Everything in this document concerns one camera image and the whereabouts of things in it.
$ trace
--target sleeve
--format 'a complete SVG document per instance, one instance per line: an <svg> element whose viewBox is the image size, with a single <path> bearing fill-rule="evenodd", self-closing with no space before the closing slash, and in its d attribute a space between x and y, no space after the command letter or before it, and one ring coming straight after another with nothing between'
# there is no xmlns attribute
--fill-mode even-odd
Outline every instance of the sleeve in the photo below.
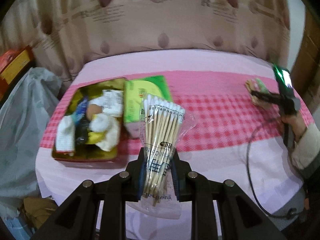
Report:
<svg viewBox="0 0 320 240"><path fill-rule="evenodd" d="M312 123L291 154L292 164L299 169L309 191L320 189L319 151L320 131Z"/></svg>

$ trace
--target open tin box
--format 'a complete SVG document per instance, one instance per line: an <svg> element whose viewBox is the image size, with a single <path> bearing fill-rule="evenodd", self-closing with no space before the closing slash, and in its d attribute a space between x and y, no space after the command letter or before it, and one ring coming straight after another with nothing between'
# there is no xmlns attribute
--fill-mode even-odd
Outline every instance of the open tin box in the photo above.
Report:
<svg viewBox="0 0 320 240"><path fill-rule="evenodd" d="M72 114L84 96L88 100L95 99L103 95L103 90L122 90L125 97L125 78L117 78L91 84L79 88L73 95L65 115ZM127 134L123 127L123 115L117 118L121 125L120 140L110 152L101 150L95 144L75 145L74 156L57 153L56 147L52 150L52 157L68 167L77 168L123 168L127 163Z"/></svg>

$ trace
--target cotton swab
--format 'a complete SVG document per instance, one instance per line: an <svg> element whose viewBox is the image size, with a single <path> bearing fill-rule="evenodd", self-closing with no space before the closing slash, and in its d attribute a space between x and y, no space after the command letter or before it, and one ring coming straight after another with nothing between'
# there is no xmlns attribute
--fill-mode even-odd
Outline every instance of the cotton swab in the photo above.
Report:
<svg viewBox="0 0 320 240"><path fill-rule="evenodd" d="M168 103L149 95L144 100L144 108L148 109L146 125L147 174L143 195L161 194L165 183L165 170L170 166L174 147L185 110L179 105Z"/></svg>

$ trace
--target plastic bag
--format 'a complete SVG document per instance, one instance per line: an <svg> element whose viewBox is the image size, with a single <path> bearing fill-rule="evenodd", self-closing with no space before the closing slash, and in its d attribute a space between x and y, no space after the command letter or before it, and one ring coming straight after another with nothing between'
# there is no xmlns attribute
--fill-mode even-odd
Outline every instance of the plastic bag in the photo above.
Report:
<svg viewBox="0 0 320 240"><path fill-rule="evenodd" d="M177 143L195 125L195 117L181 106L143 95L140 139L144 144L146 178L141 200L131 207L151 216L179 219L181 205L174 194L171 160Z"/></svg>

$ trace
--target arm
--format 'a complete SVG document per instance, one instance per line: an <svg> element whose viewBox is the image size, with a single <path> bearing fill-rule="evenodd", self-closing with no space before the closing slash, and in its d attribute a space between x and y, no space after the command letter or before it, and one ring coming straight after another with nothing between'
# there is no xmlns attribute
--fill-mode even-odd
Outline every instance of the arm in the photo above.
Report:
<svg viewBox="0 0 320 240"><path fill-rule="evenodd" d="M320 131L314 123L308 128L300 113L283 116L292 125L297 145L291 154L292 164L300 170L309 192L320 192Z"/></svg>

